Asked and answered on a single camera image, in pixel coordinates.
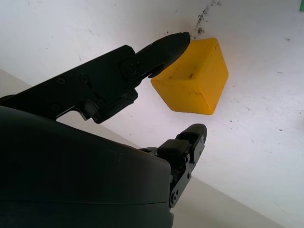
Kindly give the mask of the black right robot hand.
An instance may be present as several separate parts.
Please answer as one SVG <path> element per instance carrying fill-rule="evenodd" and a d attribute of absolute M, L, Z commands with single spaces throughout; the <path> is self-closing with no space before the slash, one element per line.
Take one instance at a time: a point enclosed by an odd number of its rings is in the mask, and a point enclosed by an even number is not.
<path fill-rule="evenodd" d="M 70 111 L 100 124 L 136 87 L 176 61 L 188 32 L 139 52 L 124 45 L 0 100 L 3 228 L 170 228 L 207 136 L 193 124 L 158 148 L 136 149 L 59 123 Z"/>

